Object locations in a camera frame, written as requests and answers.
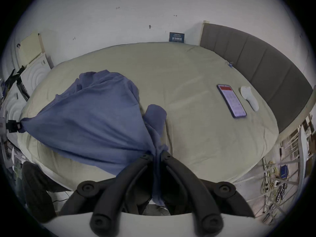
headboard panel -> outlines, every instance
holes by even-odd
[[[204,23],[200,46],[243,74],[270,106],[282,132],[301,112],[313,89],[302,72],[268,43],[245,32]]]

mattress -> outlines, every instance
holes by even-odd
[[[241,97],[239,89],[251,86],[249,81],[214,52],[182,43],[118,45],[63,62],[36,87],[21,118],[35,116],[81,73],[104,69],[134,82],[142,112],[150,104],[166,110],[162,142],[201,179],[237,180],[277,140],[277,121],[259,93],[251,88],[259,103],[257,112]],[[232,87],[247,113],[245,118],[232,117],[217,84]],[[18,134],[18,144],[49,177],[72,190],[85,180],[113,177],[95,166],[60,156],[28,133]]]

blue placard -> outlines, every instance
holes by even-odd
[[[180,34],[180,33],[170,33],[170,34],[169,34],[169,42],[180,42],[180,43],[184,43],[184,34]]]

blue blanket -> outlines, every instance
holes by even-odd
[[[22,130],[54,152],[117,175],[144,153],[154,156],[153,199],[160,198],[160,144],[166,112],[149,105],[144,116],[138,89],[119,73],[82,73],[35,117],[21,120]]]

white sock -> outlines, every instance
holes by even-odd
[[[255,96],[252,94],[251,88],[242,86],[240,88],[240,93],[241,93],[241,96],[249,102],[253,110],[257,112],[259,110],[259,104]]]

